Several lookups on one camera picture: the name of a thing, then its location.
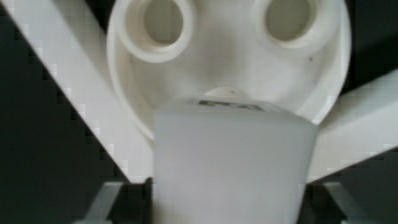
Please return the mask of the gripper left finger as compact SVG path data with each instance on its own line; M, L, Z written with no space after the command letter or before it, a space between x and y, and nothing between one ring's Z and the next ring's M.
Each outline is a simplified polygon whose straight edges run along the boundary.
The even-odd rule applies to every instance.
M73 224L152 224L151 221L151 184L106 182L99 188L85 216Z

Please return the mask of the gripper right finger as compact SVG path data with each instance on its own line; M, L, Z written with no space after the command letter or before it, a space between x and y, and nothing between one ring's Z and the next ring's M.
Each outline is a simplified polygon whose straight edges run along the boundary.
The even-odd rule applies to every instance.
M371 218L339 182L309 184L298 224L371 224Z

